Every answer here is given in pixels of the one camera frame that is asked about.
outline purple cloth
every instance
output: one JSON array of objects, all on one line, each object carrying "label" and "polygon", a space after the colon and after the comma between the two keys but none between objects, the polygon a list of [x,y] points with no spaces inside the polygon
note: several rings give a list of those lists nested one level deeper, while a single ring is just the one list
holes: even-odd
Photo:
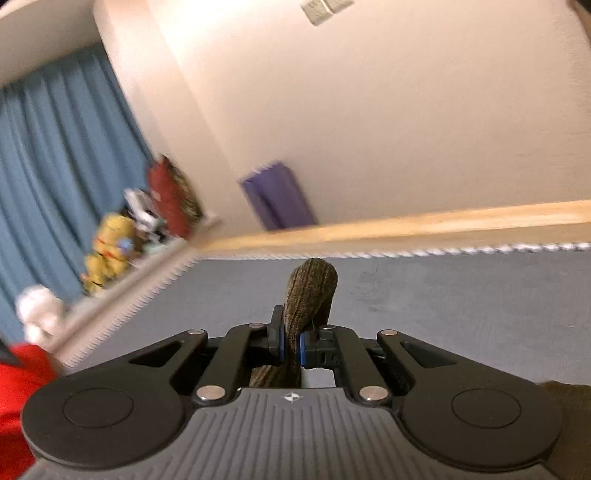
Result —
[{"label": "purple cloth", "polygon": [[292,171],[282,162],[248,177],[242,188],[267,230],[318,224]]}]

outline round black pad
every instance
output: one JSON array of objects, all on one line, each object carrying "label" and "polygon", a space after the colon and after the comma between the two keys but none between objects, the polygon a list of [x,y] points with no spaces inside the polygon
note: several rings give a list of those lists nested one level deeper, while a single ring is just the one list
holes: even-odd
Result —
[{"label": "round black pad", "polygon": [[426,451],[469,470],[511,470],[543,458],[558,438],[560,408],[539,386],[471,362],[425,369],[401,419]]},{"label": "round black pad", "polygon": [[156,369],[123,364],[90,369],[39,389],[22,412],[32,450],[55,463],[109,469],[168,445],[184,412]]},{"label": "round black pad", "polygon": [[72,423],[88,429],[110,427],[129,417],[134,401],[127,393],[112,388],[91,388],[72,395],[64,415]]},{"label": "round black pad", "polygon": [[488,388],[475,388],[456,395],[452,409],[457,418],[483,429],[506,427],[517,420],[521,413],[516,399]]}]

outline blue curtain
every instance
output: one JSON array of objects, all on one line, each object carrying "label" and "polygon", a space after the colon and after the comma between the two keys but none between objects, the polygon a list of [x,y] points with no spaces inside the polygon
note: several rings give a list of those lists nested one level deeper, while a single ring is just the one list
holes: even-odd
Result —
[{"label": "blue curtain", "polygon": [[101,217],[145,188],[151,154],[102,45],[0,90],[0,333],[22,339],[14,300],[40,283],[63,300]]}]

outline red plush toy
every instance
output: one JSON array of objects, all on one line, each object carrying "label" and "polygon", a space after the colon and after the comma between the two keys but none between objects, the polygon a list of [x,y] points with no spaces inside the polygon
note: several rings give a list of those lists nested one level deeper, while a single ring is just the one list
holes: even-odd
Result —
[{"label": "red plush toy", "polygon": [[148,170],[148,185],[156,208],[172,235],[189,238],[191,226],[182,209],[183,194],[170,174],[170,160],[163,156]]},{"label": "red plush toy", "polygon": [[35,461],[22,435],[21,412],[35,390],[56,378],[39,346],[18,345],[10,351],[20,365],[0,363],[0,480],[16,480]]}]

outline white plush toy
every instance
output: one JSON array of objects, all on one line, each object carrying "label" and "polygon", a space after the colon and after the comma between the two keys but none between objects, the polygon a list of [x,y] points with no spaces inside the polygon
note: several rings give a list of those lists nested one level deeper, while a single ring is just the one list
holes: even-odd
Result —
[{"label": "white plush toy", "polygon": [[49,288],[33,285],[18,296],[16,309],[25,330],[25,341],[39,345],[56,334],[64,303]]}]

